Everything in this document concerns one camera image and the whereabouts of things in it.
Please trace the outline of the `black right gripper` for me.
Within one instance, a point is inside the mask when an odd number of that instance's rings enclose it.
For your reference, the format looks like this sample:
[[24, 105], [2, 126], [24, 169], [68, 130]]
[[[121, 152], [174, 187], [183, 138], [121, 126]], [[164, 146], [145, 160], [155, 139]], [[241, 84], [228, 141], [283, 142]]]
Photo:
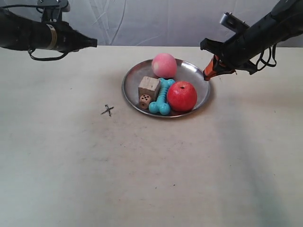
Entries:
[[255, 64], [250, 61], [250, 58], [244, 57], [242, 60], [236, 59], [246, 46], [244, 35], [250, 32], [252, 28], [253, 26], [250, 26], [250, 28], [244, 32], [235, 33], [234, 36], [225, 42], [208, 38], [201, 41], [200, 49], [213, 54], [211, 61], [203, 70], [205, 81], [209, 81], [216, 76], [233, 74], [237, 70], [247, 71], [250, 75], [255, 73]]

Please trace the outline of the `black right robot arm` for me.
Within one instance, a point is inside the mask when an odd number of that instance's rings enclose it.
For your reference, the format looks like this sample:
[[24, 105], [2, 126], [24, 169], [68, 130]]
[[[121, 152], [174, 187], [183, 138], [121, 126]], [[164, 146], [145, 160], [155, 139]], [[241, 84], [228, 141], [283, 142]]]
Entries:
[[301, 0], [281, 0], [262, 19], [247, 25], [244, 21], [226, 12], [220, 24], [235, 34], [225, 42], [205, 38], [200, 49], [213, 54], [203, 71], [204, 80], [223, 74], [233, 74], [237, 70], [250, 75], [261, 71], [261, 62], [266, 67], [275, 67], [276, 46], [289, 38], [303, 33], [303, 2]]

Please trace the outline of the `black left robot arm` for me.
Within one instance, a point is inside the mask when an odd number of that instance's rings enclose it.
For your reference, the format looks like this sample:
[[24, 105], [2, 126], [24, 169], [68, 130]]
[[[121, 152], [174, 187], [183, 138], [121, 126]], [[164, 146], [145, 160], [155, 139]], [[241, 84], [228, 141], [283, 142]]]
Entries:
[[0, 46], [15, 51], [33, 49], [77, 52], [98, 41], [74, 30], [68, 22], [38, 22], [0, 10]]

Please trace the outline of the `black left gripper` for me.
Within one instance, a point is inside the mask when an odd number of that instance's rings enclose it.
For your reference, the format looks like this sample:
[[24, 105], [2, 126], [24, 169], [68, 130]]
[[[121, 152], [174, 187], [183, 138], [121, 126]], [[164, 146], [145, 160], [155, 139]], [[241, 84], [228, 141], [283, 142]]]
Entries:
[[97, 47], [98, 40], [89, 38], [77, 30], [73, 29], [69, 23], [62, 22], [62, 32], [64, 35], [64, 49], [69, 52], [77, 52], [88, 47]]

